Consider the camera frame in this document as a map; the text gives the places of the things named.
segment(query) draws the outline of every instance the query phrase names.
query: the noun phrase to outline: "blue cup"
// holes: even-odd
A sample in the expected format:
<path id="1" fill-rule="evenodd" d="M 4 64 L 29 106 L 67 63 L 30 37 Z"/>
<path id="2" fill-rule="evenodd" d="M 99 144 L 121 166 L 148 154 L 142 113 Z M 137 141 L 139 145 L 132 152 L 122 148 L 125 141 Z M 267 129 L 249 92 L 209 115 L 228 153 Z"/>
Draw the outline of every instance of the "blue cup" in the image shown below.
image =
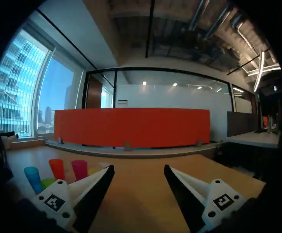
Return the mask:
<path id="1" fill-rule="evenodd" d="M 37 194 L 41 193 L 43 189 L 41 187 L 41 178 L 38 169 L 36 167 L 26 167 L 23 171 L 34 192 Z"/>

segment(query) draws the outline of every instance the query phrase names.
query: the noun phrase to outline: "sky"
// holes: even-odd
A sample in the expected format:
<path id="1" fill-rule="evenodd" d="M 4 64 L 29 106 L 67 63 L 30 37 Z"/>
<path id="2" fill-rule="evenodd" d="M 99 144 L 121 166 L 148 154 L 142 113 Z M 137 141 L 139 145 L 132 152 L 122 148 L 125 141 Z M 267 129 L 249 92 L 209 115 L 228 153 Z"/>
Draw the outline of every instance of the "sky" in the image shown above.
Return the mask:
<path id="1" fill-rule="evenodd" d="M 38 106 L 38 109 L 43 111 L 43 120 L 48 106 L 52 110 L 64 109 L 66 88 L 72 84 L 73 75 L 73 71 L 51 59 L 44 76 Z"/>

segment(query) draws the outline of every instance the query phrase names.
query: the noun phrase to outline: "pink cup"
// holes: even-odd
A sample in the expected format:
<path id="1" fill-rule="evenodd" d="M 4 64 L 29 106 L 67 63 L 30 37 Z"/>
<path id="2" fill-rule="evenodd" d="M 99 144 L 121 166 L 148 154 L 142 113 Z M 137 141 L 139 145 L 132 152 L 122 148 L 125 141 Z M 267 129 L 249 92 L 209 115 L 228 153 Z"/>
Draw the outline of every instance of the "pink cup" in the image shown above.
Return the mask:
<path id="1" fill-rule="evenodd" d="M 87 162 L 84 160 L 74 160 L 71 162 L 76 180 L 79 181 L 87 177 Z"/>

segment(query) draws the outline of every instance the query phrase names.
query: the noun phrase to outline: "glass building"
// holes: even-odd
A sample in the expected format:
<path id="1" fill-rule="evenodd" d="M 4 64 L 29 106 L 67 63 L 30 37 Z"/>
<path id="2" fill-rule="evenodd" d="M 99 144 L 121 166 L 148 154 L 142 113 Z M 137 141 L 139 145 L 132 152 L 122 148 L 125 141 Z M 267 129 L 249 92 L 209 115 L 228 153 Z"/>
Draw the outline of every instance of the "glass building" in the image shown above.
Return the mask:
<path id="1" fill-rule="evenodd" d="M 31 136 L 32 98 L 47 52 L 23 30 L 11 42 L 0 64 L 0 130 Z"/>

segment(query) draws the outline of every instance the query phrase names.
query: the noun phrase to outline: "skyscraper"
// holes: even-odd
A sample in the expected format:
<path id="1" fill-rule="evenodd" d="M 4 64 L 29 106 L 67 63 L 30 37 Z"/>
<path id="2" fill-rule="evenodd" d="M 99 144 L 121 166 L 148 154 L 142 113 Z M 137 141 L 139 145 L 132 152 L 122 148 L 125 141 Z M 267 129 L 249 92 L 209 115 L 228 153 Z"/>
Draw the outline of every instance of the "skyscraper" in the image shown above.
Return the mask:
<path id="1" fill-rule="evenodd" d="M 54 126 L 54 125 L 55 125 L 55 110 L 51 110 L 50 125 L 51 125 L 51 126 Z"/>
<path id="2" fill-rule="evenodd" d="M 31 102 L 46 53 L 21 31 L 0 64 L 0 130 L 31 136 Z"/>
<path id="3" fill-rule="evenodd" d="M 43 123 L 43 111 L 42 110 L 39 110 L 38 111 L 38 116 L 37 116 L 37 122 L 38 123 Z"/>
<path id="4" fill-rule="evenodd" d="M 70 85 L 66 88 L 66 97 L 64 99 L 64 109 L 71 109 L 71 106 L 70 106 L 71 86 L 72 85 Z"/>
<path id="5" fill-rule="evenodd" d="M 45 110 L 45 124 L 50 125 L 51 123 L 51 108 L 47 107 Z"/>

